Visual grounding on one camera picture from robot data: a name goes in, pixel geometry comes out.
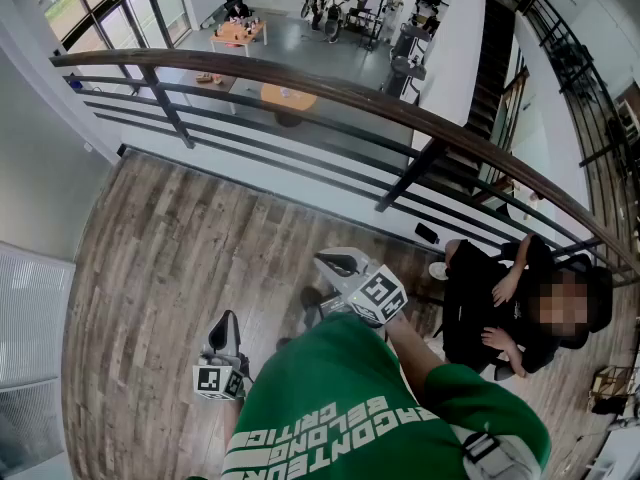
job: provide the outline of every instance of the desk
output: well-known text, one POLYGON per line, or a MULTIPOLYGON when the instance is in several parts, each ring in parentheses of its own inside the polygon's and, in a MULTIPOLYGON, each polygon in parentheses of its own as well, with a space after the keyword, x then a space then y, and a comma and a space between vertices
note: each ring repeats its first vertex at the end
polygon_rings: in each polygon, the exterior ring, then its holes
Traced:
MULTIPOLYGON (((313 94, 307 94, 306 92, 294 91, 289 89, 289 97, 285 98, 282 95, 282 87, 278 85, 264 84, 260 91, 260 98, 267 103, 274 103, 283 107, 289 107, 294 110, 309 110, 312 105, 318 99, 313 94)), ((293 116, 287 113, 275 112, 276 122, 282 126, 291 127, 297 126, 302 122, 302 119, 298 116, 293 116)))
POLYGON ((216 36, 215 34, 213 34, 209 38, 209 40, 211 41, 211 49, 214 52, 216 51, 216 43, 238 44, 238 45, 244 46, 245 54, 247 55, 247 57, 250 57, 249 43, 251 43, 251 41, 253 41, 253 39, 256 38, 261 31, 264 37, 264 45, 267 46, 267 22, 266 21, 261 21, 260 23, 258 23, 258 25, 256 26, 256 29, 252 31, 250 35, 245 35, 246 31, 242 25, 237 23, 231 23, 228 21, 222 25, 219 35, 216 36))
MULTIPOLYGON (((231 92, 233 84, 235 84, 236 80, 238 79, 235 76, 220 75, 220 77, 222 78, 222 83, 218 85, 214 84, 213 81, 206 82, 204 84, 199 84, 198 82, 196 82, 196 74, 197 73, 193 71, 187 71, 178 83, 181 85, 189 85, 191 87, 209 89, 211 91, 231 92)), ((189 100, 189 97, 188 97, 188 96, 194 96, 193 94, 187 95, 187 93, 183 93, 183 96, 184 96, 184 99, 187 100, 187 103, 189 105, 191 105, 192 107, 195 106, 193 105, 193 103, 191 103, 191 100, 189 100)), ((229 102, 229 107, 231 108, 231 113, 235 114, 236 106, 233 103, 229 102)))

